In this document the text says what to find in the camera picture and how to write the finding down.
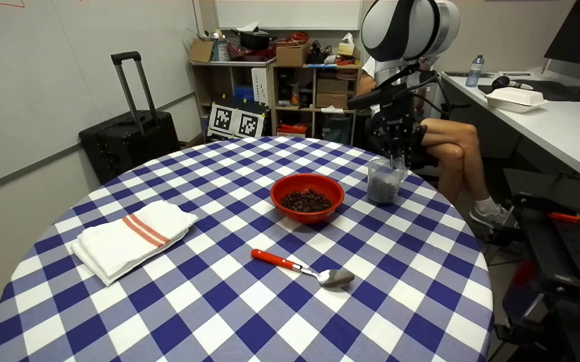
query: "red bowl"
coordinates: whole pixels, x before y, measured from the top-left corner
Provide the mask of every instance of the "red bowl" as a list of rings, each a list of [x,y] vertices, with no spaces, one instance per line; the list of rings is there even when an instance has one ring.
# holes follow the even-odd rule
[[[283,198],[290,192],[321,192],[330,201],[328,208],[321,210],[297,210],[283,205]],[[279,179],[272,189],[270,197],[273,207],[284,213],[288,218],[295,218],[305,224],[322,224],[328,217],[343,205],[345,189],[332,176],[318,175],[318,172],[295,172],[288,176]]]

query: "leg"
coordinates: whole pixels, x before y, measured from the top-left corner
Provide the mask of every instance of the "leg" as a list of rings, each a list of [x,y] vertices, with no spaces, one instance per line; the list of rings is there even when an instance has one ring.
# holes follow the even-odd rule
[[[463,175],[474,198],[488,198],[490,190],[483,175],[483,159],[480,152],[480,140],[474,125],[442,120],[442,119],[425,119],[428,132],[423,137],[423,145],[458,145],[463,150]]]
[[[453,143],[428,146],[428,152],[440,159],[438,190],[455,203],[465,182],[463,149]]]

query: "suitcase handle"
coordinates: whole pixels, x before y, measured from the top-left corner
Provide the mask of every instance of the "suitcase handle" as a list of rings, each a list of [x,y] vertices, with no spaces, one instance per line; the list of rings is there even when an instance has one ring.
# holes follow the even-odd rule
[[[138,50],[110,54],[112,64],[123,64],[123,60],[128,60],[128,58],[138,62],[144,60],[144,55]]]
[[[110,62],[115,64],[115,72],[121,77],[121,85],[123,85],[123,91],[124,91],[124,97],[127,97],[128,111],[133,115],[133,120],[135,120],[138,129],[142,131],[142,135],[146,135],[144,122],[138,117],[138,109],[135,109],[135,102],[133,102],[133,97],[132,97],[132,91],[128,91],[128,82],[127,82],[124,70],[123,70],[123,60],[128,60],[128,58],[135,60],[135,66],[138,66],[138,72],[142,76],[142,82],[144,82],[144,88],[146,88],[146,97],[147,97],[147,102],[150,102],[152,117],[155,119],[155,106],[153,106],[147,74],[146,74],[144,62],[142,62],[142,54],[138,50],[110,54]]]

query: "blue checkered tablecloth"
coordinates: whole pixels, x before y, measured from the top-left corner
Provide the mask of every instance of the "blue checkered tablecloth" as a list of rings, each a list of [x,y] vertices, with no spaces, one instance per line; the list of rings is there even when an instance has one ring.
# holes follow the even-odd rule
[[[367,201],[370,152],[318,139],[210,143],[150,160],[67,210],[0,300],[0,359],[483,359],[491,289],[461,215],[409,175],[401,203]],[[315,171],[345,205],[322,229],[273,210],[270,185]],[[199,221],[105,288],[67,245],[168,198]],[[349,292],[249,257],[347,267]]]

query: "spoon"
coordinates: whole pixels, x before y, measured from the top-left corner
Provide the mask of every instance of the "spoon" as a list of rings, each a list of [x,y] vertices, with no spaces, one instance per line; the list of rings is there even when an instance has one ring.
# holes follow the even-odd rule
[[[287,269],[295,269],[295,271],[313,276],[322,288],[340,288],[343,289],[343,288],[351,286],[354,279],[354,276],[349,269],[324,269],[324,271],[316,274],[315,269],[311,269],[302,264],[295,264],[290,258],[284,258],[281,254],[273,254],[273,253],[268,253],[262,249],[251,249],[251,257],[266,262],[266,264],[272,264],[272,265],[281,265]]]

